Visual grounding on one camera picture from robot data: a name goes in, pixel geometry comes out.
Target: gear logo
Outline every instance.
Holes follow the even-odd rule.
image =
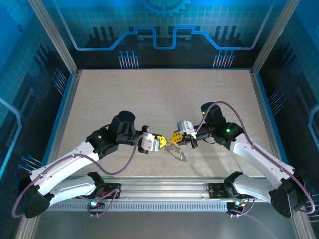
[[[140,0],[140,3],[150,14],[155,13],[157,17],[173,17],[174,14],[179,14],[180,10],[185,10],[190,0]]]
[[[27,21],[29,16],[29,7],[27,0],[0,0],[0,6],[6,7],[11,17],[19,24]]]

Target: gray table surface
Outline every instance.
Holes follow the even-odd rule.
[[[249,216],[255,219],[222,212],[108,212],[100,218],[86,212],[44,212],[34,239],[297,238],[292,220],[270,204],[256,203]]]
[[[93,131],[109,124],[121,110],[136,116],[135,128],[150,126],[150,132],[170,138],[182,120],[200,123],[200,106],[224,100],[241,115],[250,136],[266,150],[270,144],[248,70],[83,70],[59,150],[68,153]],[[226,120],[236,116],[221,105]],[[119,170],[129,159],[132,147],[120,145],[117,152],[100,160],[108,171]],[[163,152],[137,153],[122,176],[222,176],[242,171],[261,174],[245,159],[220,145],[199,142],[192,150],[183,146],[187,162]],[[89,165],[76,175],[98,171]]]

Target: blue led light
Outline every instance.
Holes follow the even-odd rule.
[[[92,201],[90,202],[91,207],[95,207],[98,204],[98,202]]]

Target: wire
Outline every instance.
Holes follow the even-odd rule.
[[[68,160],[68,159],[71,159],[71,158],[75,158],[75,157],[83,157],[83,158],[86,158],[88,160],[90,160],[92,163],[94,163],[103,173],[107,174],[107,175],[116,175],[116,174],[119,174],[121,172],[123,172],[127,167],[128,165],[130,164],[130,162],[132,161],[134,155],[135,155],[135,152],[136,152],[136,149],[137,149],[137,146],[138,146],[138,143],[139,143],[139,140],[144,136],[145,134],[141,134],[139,135],[136,140],[135,140],[135,144],[134,144],[134,147],[133,147],[133,151],[132,151],[132,154],[130,156],[130,159],[128,160],[128,162],[124,165],[124,167],[122,169],[120,169],[119,171],[117,172],[114,172],[114,173],[110,173],[108,171],[106,171],[101,165],[99,165],[94,159],[90,158],[89,156],[87,155],[84,155],[84,154],[81,154],[81,153],[77,153],[77,154],[72,154],[72,155],[68,155],[64,158],[61,158],[60,160],[58,161],[55,161],[54,163],[52,163],[49,167],[47,167],[42,173],[40,173],[32,182],[30,182],[26,187],[25,189],[20,193],[20,195],[18,196],[18,198],[16,199],[15,203],[14,203],[14,206],[12,208],[12,211],[11,211],[11,215],[14,217],[14,218],[19,218],[19,217],[22,217],[23,214],[20,214],[20,215],[17,215],[16,214],[16,209],[22,199],[22,197],[25,195],[25,193],[27,192],[27,190],[32,187],[37,181],[39,181],[41,178],[43,178],[43,175],[45,175],[47,172],[49,172],[49,170],[51,170],[53,167],[55,167],[56,165]]]
[[[119,191],[120,191],[120,190],[116,188],[116,189],[113,189],[111,192],[109,192],[109,193],[107,193],[107,194],[105,194],[105,195],[103,195],[103,196],[101,196],[101,197],[99,197],[99,198],[95,198],[95,199],[94,199],[95,201],[98,202],[98,201],[100,201],[100,200],[102,200],[102,199],[104,199],[104,198],[106,198],[106,197],[108,197],[108,196],[110,196],[110,195],[112,195],[112,194],[114,193],[111,202],[109,203],[109,205],[107,206],[107,208],[106,208],[103,212],[94,214],[94,213],[92,213],[92,212],[90,211],[90,209],[88,209],[87,212],[88,212],[92,217],[93,217],[93,216],[99,217],[99,216],[105,214],[105,213],[108,211],[108,209],[111,207],[111,205],[113,204],[113,201],[114,201],[114,199],[115,199],[115,197],[116,197],[116,195],[117,195],[117,193],[118,193]],[[84,200],[87,200],[87,201],[91,201],[91,200],[92,200],[92,199],[89,199],[89,198],[85,198],[85,197],[83,197],[83,196],[79,196],[79,198],[84,199]]]
[[[253,199],[253,202],[252,202],[252,204],[250,205],[250,207],[249,207],[249,209],[248,209],[247,211],[243,212],[243,211],[244,211],[244,208],[243,208],[243,211],[241,211],[241,212],[239,212],[238,210],[236,210],[236,212],[239,212],[239,213],[240,213],[238,216],[241,217],[241,216],[246,215],[247,213],[249,213],[250,210],[253,208],[254,204],[255,204],[255,198]]]
[[[213,143],[208,142],[206,139],[203,139],[203,141],[206,142],[206,143],[209,143],[209,144],[215,144],[216,143],[216,142],[213,142]]]
[[[314,201],[313,201],[313,199],[311,198],[310,194],[309,194],[308,191],[306,190],[306,188],[305,188],[305,187],[301,184],[301,182],[299,182],[299,180],[298,180],[293,174],[291,174],[286,168],[282,167],[279,163],[277,163],[276,161],[274,161],[271,157],[269,157],[268,155],[266,155],[263,151],[261,151],[257,146],[254,145],[254,143],[252,142],[252,140],[251,140],[251,139],[249,138],[249,136],[248,136],[248,133],[247,133],[247,131],[246,131],[246,129],[245,129],[244,123],[243,123],[242,119],[240,118],[238,112],[237,112],[229,103],[227,103],[227,102],[225,102],[225,101],[216,101],[216,102],[213,102],[213,103],[208,107],[208,109],[206,110],[206,113],[205,113],[203,119],[201,120],[201,122],[200,122],[200,124],[199,124],[199,126],[198,126],[198,128],[196,129],[195,132],[197,133],[197,132],[200,130],[200,128],[203,126],[204,121],[205,121],[205,119],[206,119],[206,117],[207,117],[207,114],[208,114],[208,112],[210,111],[210,109],[211,109],[214,105],[219,104],[219,103],[227,105],[227,106],[235,113],[235,115],[237,116],[237,118],[238,118],[238,120],[239,120],[239,122],[240,122],[240,125],[241,125],[241,127],[242,127],[242,129],[243,129],[243,131],[244,131],[245,137],[246,137],[247,141],[249,142],[249,144],[250,144],[257,152],[259,152],[263,157],[265,157],[266,159],[268,159],[268,160],[269,160],[271,163],[273,163],[276,167],[278,167],[280,170],[282,170],[283,172],[285,172],[285,173],[286,173],[290,178],[292,178],[292,179],[294,180],[294,182],[301,188],[301,190],[303,191],[303,193],[305,194],[305,196],[308,198],[308,200],[309,200],[309,202],[310,202],[310,204],[311,204],[312,209],[311,209],[310,211],[308,211],[308,212],[305,211],[305,210],[302,210],[302,209],[300,209],[299,211],[302,212],[302,213],[306,213],[306,214],[311,214],[311,213],[313,213],[313,212],[315,211],[315,209],[316,209],[316,208],[315,208],[315,204],[314,204]]]
[[[231,211],[236,212],[236,213],[242,213],[239,210],[235,210],[235,209],[231,209]],[[256,221],[257,223],[259,223],[266,231],[268,231],[275,239],[279,239],[278,237],[275,236],[275,234],[268,228],[266,227],[260,220],[258,220],[257,218],[249,215],[249,214],[245,214],[245,216],[253,219],[254,221]]]

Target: blue glowing line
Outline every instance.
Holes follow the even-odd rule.
[[[11,143],[11,145],[10,145],[10,147],[9,147],[8,152],[6,153],[6,156],[5,156],[5,158],[4,158],[3,164],[2,164],[1,169],[0,169],[0,180],[1,180],[1,178],[2,178],[2,176],[3,176],[3,173],[4,173],[4,171],[5,171],[5,168],[6,168],[8,162],[9,162],[9,159],[10,159],[10,157],[11,157],[11,154],[12,154],[12,152],[13,152],[13,148],[14,148],[14,146],[15,146],[17,140],[18,140],[18,137],[19,137],[19,135],[20,135],[20,132],[21,132],[21,130],[22,130],[22,123],[21,123],[20,113],[19,113],[19,111],[18,111],[15,107],[13,107],[12,105],[10,105],[7,101],[5,101],[4,99],[2,99],[1,97],[0,97],[0,102],[1,102],[2,104],[4,104],[4,106],[6,106],[11,112],[13,112],[13,113],[15,114],[16,120],[17,120],[17,123],[18,123],[18,129],[17,129],[17,131],[16,131],[16,133],[15,133],[15,135],[14,135],[14,138],[13,138],[13,140],[12,140],[12,143]]]
[[[60,103],[60,107],[59,107],[58,113],[57,113],[56,118],[55,118],[55,122],[54,122],[54,125],[53,125],[53,128],[52,128],[52,131],[51,131],[51,136],[50,136],[50,139],[49,139],[49,143],[48,143],[48,145],[46,147],[46,151],[45,151],[42,163],[41,163],[41,167],[47,165],[47,163],[48,163],[49,156],[50,156],[50,153],[51,153],[51,150],[52,150],[52,145],[53,145],[54,139],[56,137],[58,126],[60,124],[61,116],[62,116],[62,113],[63,113],[63,110],[64,110],[64,106],[65,106],[65,103],[66,103],[66,98],[69,95],[70,87],[71,87],[71,84],[72,84],[72,79],[73,79],[73,76],[72,76],[72,74],[70,74],[69,79],[68,79],[67,84],[66,84],[66,87],[65,87],[65,91],[64,91],[61,103]]]
[[[274,118],[273,113],[271,112],[270,104],[269,104],[269,102],[267,100],[266,91],[265,91],[265,88],[264,88],[264,85],[263,85],[263,82],[262,82],[262,80],[260,78],[259,73],[257,74],[257,81],[258,81],[257,87],[260,88],[261,94],[262,94],[262,100],[265,102],[265,106],[266,106],[266,110],[267,110],[266,113],[267,113],[267,115],[269,117],[271,127],[274,130],[275,139],[277,141],[277,146],[278,146],[278,149],[279,149],[279,153],[281,155],[281,159],[282,159],[282,161],[285,164],[289,164],[287,156],[286,156],[286,153],[285,153],[285,150],[284,150],[283,143],[282,143],[282,141],[280,139],[280,136],[279,136],[279,132],[278,132],[278,128],[276,126],[275,118]]]
[[[218,46],[216,44],[216,42],[214,42],[211,37],[205,32],[205,31],[196,31],[196,26],[191,26],[191,25],[185,25],[185,26],[176,26],[173,30],[173,43],[172,46],[157,46],[157,41],[156,41],[156,30],[154,27],[152,26],[135,26],[133,27],[133,31],[128,31],[128,32],[124,32],[119,39],[117,39],[113,45],[111,47],[100,47],[100,48],[79,48],[74,40],[74,37],[68,27],[68,25],[66,24],[66,21],[62,15],[62,12],[60,10],[60,8],[58,7],[58,4],[56,3],[56,1],[54,0],[54,4],[56,7],[56,10],[58,12],[58,14],[60,15],[60,18],[65,26],[65,29],[72,41],[72,44],[74,46],[74,48],[78,51],[112,51],[126,36],[129,35],[137,35],[138,34],[138,30],[151,30],[152,31],[152,38],[153,38],[153,47],[156,50],[173,50],[176,48],[176,41],[177,41],[177,31],[180,29],[191,29],[191,34],[194,35],[203,35],[217,50],[252,50],[256,44],[257,41],[260,37],[261,32],[263,31],[265,24],[269,18],[269,15],[275,5],[276,0],[273,1],[273,3],[271,4],[271,6],[268,9],[268,12],[265,16],[265,19],[263,21],[263,23],[260,26],[260,29],[256,35],[256,38],[253,42],[253,45],[251,47],[224,47],[224,46]]]
[[[310,134],[311,136],[313,137],[313,140],[315,142],[315,145],[317,147],[317,150],[319,151],[319,141],[318,141],[318,138],[316,136],[316,133],[313,129],[313,126],[312,126],[312,122],[314,120],[314,115],[315,113],[319,110],[319,104],[317,104],[311,111],[310,111],[310,115],[309,115],[309,121],[308,121],[308,129],[310,131]]]

